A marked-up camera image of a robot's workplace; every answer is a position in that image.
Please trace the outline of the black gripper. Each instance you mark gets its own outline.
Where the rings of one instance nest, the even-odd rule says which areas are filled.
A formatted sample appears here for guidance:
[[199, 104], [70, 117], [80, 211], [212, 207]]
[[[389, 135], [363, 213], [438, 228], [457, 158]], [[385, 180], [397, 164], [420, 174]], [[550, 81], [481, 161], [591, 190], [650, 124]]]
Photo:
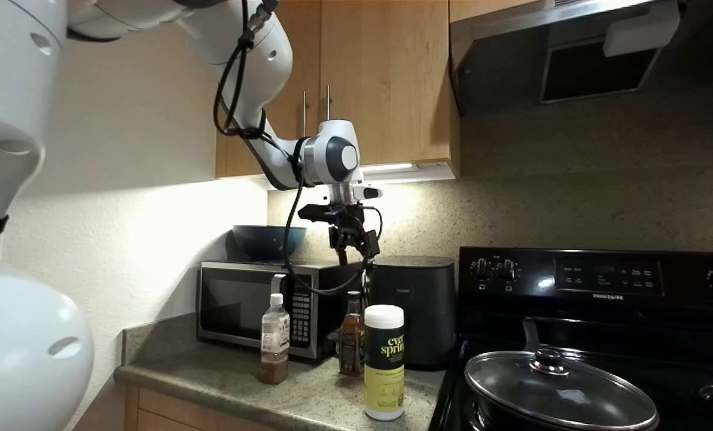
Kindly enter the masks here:
[[298, 217], [328, 226], [328, 245], [337, 261], [346, 261], [346, 250], [355, 250], [363, 261], [372, 261], [381, 255], [377, 232], [365, 229], [365, 207], [360, 204], [360, 187], [333, 184], [324, 204], [306, 204], [297, 211]]

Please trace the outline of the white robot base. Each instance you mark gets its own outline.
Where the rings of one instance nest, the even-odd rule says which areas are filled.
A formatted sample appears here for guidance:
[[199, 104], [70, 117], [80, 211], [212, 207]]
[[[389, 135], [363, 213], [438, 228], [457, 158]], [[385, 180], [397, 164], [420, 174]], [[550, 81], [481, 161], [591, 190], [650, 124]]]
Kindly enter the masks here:
[[30, 268], [24, 197], [46, 167], [64, 0], [0, 0], [0, 431], [70, 431], [92, 377], [80, 306]]

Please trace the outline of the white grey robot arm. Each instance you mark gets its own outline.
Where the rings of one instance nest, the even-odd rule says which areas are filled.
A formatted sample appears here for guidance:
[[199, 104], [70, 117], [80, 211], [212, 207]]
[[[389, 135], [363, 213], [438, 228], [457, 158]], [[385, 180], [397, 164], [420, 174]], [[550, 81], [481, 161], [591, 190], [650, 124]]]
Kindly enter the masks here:
[[323, 120], [312, 136], [284, 138], [268, 106], [290, 81], [294, 51], [275, 14], [278, 0], [67, 0], [67, 33], [110, 43], [162, 25], [176, 25], [215, 70], [212, 128], [238, 136], [275, 190], [330, 187], [328, 204], [298, 216], [330, 226], [330, 250], [346, 261], [355, 250], [372, 261], [377, 232], [363, 228], [365, 184], [359, 138], [349, 120]]

